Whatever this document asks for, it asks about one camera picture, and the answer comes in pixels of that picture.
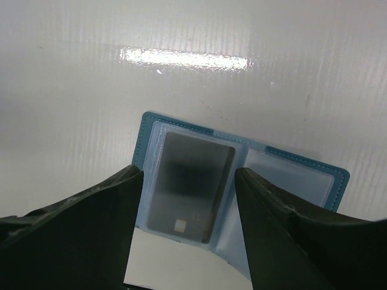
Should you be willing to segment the blue leather card holder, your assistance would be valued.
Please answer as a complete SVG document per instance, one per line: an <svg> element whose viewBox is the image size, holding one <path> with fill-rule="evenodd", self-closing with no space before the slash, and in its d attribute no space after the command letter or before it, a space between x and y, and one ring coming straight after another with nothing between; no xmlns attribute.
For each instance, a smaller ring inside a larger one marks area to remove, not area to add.
<svg viewBox="0 0 387 290"><path fill-rule="evenodd" d="M209 243L193 242L146 228L164 139L168 132L213 141L236 150ZM252 169L277 187L331 211L338 209L350 179L345 169L155 112L145 112L142 116L132 162L144 173L136 227L209 250L246 277L250 273L235 193L236 169Z"/></svg>

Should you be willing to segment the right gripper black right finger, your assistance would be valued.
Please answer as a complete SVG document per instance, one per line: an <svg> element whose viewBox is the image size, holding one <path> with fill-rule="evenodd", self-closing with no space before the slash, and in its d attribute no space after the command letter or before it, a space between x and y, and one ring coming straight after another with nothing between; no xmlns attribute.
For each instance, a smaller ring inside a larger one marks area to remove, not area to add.
<svg viewBox="0 0 387 290"><path fill-rule="evenodd" d="M386 221L316 206L253 170L235 190L254 289L385 289Z"/></svg>

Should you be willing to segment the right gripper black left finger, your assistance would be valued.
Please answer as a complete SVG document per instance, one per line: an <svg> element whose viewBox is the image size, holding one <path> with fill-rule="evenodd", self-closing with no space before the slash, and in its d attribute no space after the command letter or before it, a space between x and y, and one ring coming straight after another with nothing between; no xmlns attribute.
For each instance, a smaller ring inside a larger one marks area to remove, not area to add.
<svg viewBox="0 0 387 290"><path fill-rule="evenodd" d="M2 289L123 289L143 187L130 165L100 184L1 218Z"/></svg>

